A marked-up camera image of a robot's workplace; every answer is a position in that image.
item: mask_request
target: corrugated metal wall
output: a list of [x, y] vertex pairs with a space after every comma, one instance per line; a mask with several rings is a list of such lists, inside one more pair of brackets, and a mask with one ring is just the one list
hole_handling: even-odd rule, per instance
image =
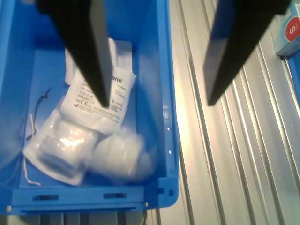
[[[148, 225], [296, 225], [300, 222], [300, 111], [270, 30], [214, 107], [203, 62], [214, 0], [170, 0], [180, 195], [149, 210]], [[142, 225], [143, 212], [11, 216], [10, 225]]]

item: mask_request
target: black string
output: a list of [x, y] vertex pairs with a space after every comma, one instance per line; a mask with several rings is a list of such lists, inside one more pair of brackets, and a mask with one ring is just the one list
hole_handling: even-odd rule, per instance
[[142, 225], [147, 225], [147, 211], [144, 210], [144, 222]]
[[[50, 90], [51, 90], [51, 88], [49, 88], [48, 91], [47, 91], [44, 95], [42, 95], [42, 96], [39, 98], [39, 100], [37, 101], [37, 105], [36, 105], [36, 109], [35, 109], [35, 111], [34, 111], [34, 117], [33, 117], [33, 129], [34, 129], [33, 134], [34, 134], [34, 135], [35, 135], [36, 132], [37, 132], [37, 130], [36, 130], [36, 117], [37, 117], [38, 106], [39, 106], [39, 104], [42, 102], [42, 100], [43, 100], [44, 98], [48, 98], [48, 93], [49, 93]], [[32, 138], [32, 135], [29, 135], [29, 136], [26, 138], [26, 140], [28, 141], [28, 140], [30, 140], [31, 138]]]

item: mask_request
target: blue plastic bin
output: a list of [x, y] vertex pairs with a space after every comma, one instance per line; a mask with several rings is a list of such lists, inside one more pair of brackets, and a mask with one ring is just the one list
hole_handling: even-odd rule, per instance
[[22, 150], [37, 111], [37, 132], [68, 87], [64, 45], [48, 16], [19, 0], [0, 7], [0, 213], [145, 210], [173, 205], [178, 197], [178, 152], [168, 0], [105, 0], [109, 36], [133, 43], [137, 75], [124, 124], [157, 149], [154, 175], [143, 184], [114, 186], [89, 172], [78, 187], [60, 183], [27, 163]]
[[300, 105], [300, 51], [297, 51], [292, 57], [289, 58], [289, 66], [294, 82], [295, 91]]

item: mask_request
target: white pouch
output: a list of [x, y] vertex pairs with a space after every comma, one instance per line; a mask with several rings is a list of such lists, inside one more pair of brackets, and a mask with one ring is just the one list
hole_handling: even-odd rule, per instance
[[65, 82], [68, 85], [71, 85], [73, 77], [75, 76], [76, 70], [77, 70], [77, 65], [74, 62], [71, 54], [69, 51], [66, 49], [65, 50], [66, 54], [66, 77], [65, 77]]
[[129, 41], [115, 41], [116, 65], [132, 72], [132, 44]]
[[48, 176], [71, 185], [82, 182], [86, 172], [83, 161], [98, 135], [64, 121], [58, 109], [25, 147], [24, 156]]
[[113, 67], [109, 108], [103, 108], [77, 70], [60, 111], [75, 123], [111, 135], [119, 130], [136, 76]]
[[119, 183], [144, 180], [153, 171], [143, 136], [124, 128], [100, 142], [86, 164], [91, 170]]

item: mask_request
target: bin handle slot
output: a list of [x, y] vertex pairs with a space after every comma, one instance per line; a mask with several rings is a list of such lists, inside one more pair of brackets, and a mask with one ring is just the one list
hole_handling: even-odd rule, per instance
[[53, 201], [53, 200], [58, 200], [59, 196], [58, 195], [36, 195], [33, 196], [34, 201]]
[[103, 198], [127, 198], [125, 193], [105, 193]]

